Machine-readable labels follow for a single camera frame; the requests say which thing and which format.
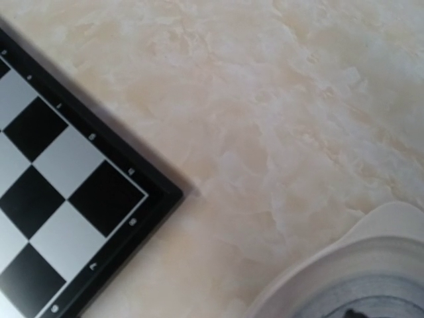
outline table surface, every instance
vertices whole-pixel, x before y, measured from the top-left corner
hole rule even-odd
[[[418,0],[2,0],[192,185],[84,318],[241,318],[382,203],[424,207]]]

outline white square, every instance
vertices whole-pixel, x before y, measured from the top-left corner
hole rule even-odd
[[[68,198],[104,161],[82,134],[69,126],[34,162],[37,170]]]
[[[0,129],[6,128],[38,96],[16,71],[0,79]]]
[[[29,166],[30,162],[23,153],[0,133],[0,197]]]
[[[0,273],[6,269],[27,244],[28,240],[24,234],[0,209]]]
[[[25,318],[0,291],[0,316],[7,318]]]
[[[65,202],[30,242],[69,282],[105,244],[106,238]]]

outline marble surface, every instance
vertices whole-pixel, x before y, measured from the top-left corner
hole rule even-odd
[[[2,0],[195,191],[85,318],[241,318],[378,205],[424,208],[420,0]]]

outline chessboard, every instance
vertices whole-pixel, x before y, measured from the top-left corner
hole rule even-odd
[[[181,197],[0,30],[0,317],[75,317]]]

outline chessboard frame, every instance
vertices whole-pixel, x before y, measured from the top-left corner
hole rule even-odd
[[[93,273],[88,266],[79,274],[76,278],[79,283],[74,286],[71,284],[64,292],[66,296],[63,297],[68,299],[68,302],[61,307],[59,313],[45,313],[42,316],[42,318],[75,318],[81,315],[119,268],[178,206],[184,194],[19,46],[9,35],[14,33],[9,28],[5,23],[0,23],[1,57],[26,78],[51,105],[65,105],[67,114],[81,123],[82,133],[87,136],[89,128],[91,131],[94,130],[97,136],[93,143],[97,143],[96,147],[106,152],[107,157],[112,156],[114,163],[123,171],[131,171],[133,181],[143,188],[146,188],[147,184],[149,188],[149,198],[131,217],[132,220],[139,217],[141,221],[136,225],[130,223],[124,225],[123,227],[126,227],[124,231],[117,232],[97,253],[95,257],[99,267]]]

